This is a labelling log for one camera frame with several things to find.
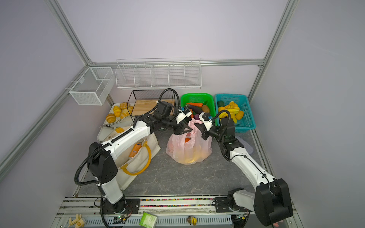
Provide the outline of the white canvas tote bag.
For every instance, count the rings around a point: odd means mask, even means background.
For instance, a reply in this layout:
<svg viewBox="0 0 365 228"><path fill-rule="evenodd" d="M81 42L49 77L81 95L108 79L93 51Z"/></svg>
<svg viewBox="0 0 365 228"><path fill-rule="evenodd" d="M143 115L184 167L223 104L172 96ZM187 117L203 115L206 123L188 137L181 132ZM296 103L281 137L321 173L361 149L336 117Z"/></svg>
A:
<svg viewBox="0 0 365 228"><path fill-rule="evenodd" d="M105 141L102 145L110 143L105 148L110 152L115 164L117 166L116 182L120 190L124 191L137 177L137 175L144 172L148 165L147 163L161 150L158 144L157 137L154 133L147 135L144 130L133 130L129 133L126 131L116 135L114 138ZM128 156L136 143L146 143L146 147L142 147L137 155L132 159Z"/></svg>

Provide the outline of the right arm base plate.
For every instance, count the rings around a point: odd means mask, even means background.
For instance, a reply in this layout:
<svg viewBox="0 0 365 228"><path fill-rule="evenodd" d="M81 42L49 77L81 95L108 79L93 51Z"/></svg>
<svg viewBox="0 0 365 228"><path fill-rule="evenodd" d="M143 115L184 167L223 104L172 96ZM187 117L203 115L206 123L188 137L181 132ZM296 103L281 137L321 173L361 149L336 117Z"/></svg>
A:
<svg viewBox="0 0 365 228"><path fill-rule="evenodd" d="M238 207L234 208L230 205L230 201L226 197L216 197L212 205L215 207L217 213L229 213L229 212L248 212L246 208Z"/></svg>

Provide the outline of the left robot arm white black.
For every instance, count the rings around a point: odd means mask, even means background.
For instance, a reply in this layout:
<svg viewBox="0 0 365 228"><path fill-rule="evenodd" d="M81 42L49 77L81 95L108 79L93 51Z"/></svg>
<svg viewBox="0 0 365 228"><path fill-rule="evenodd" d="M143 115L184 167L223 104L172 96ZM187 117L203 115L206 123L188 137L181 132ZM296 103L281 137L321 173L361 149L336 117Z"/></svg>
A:
<svg viewBox="0 0 365 228"><path fill-rule="evenodd" d="M75 173L75 184L95 184L101 193L101 202L107 201L112 213L123 213L127 202L117 182L116 160L131 146L156 131L172 129L175 135L190 132L192 129L184 121L190 115L187 107L181 107L180 98L174 89L163 90L156 105L137 116L126 131L106 142L90 145L88 156Z"/></svg>

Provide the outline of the orange soda can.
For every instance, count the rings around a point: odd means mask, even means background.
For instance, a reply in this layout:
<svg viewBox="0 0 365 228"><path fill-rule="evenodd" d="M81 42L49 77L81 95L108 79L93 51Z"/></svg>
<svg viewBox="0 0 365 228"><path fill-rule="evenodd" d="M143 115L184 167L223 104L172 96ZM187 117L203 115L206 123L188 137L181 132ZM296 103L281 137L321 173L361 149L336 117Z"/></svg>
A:
<svg viewBox="0 0 365 228"><path fill-rule="evenodd" d="M132 159L133 157L135 157L141 148L142 148L142 144L140 142L137 142L133 146L132 151L130 152L128 158Z"/></svg>

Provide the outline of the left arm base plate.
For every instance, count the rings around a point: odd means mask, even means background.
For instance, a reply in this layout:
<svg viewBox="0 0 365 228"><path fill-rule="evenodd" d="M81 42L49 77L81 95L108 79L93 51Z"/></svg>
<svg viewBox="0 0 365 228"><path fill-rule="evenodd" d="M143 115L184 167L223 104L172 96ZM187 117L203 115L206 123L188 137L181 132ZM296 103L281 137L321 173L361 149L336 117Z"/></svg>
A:
<svg viewBox="0 0 365 228"><path fill-rule="evenodd" d="M117 204L111 204L107 199L103 199L101 208L103 214L117 215L117 214L137 214L140 208L141 200L138 198L131 198L120 200Z"/></svg>

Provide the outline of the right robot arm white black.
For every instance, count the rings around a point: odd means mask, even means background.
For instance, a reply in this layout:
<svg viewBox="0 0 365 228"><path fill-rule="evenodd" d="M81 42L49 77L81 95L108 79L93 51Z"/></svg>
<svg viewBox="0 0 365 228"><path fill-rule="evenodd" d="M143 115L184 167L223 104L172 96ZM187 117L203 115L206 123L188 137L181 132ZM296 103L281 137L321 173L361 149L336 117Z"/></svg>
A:
<svg viewBox="0 0 365 228"><path fill-rule="evenodd" d="M215 138L225 160L237 165L255 189L254 193L243 188L230 191L227 207L234 212L254 212L266 227L292 217L294 211L288 184L269 174L249 155L235 136L234 122L225 117L219 126L215 126L215 118L208 113L201 113L199 119L201 123L197 123L196 127L201 131L202 138Z"/></svg>

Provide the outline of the pink plastic grocery bag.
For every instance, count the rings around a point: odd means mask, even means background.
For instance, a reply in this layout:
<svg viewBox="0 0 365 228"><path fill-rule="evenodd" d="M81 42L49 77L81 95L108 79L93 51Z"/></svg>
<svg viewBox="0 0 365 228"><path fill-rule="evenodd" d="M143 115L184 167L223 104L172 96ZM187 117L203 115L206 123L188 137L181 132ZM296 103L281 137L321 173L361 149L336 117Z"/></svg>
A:
<svg viewBox="0 0 365 228"><path fill-rule="evenodd" d="M202 162L212 154L212 137L204 140L200 130L194 125L195 123L202 124L203 121L191 120L188 123L193 129L190 133L173 134L168 140L166 153L180 164L191 165Z"/></svg>

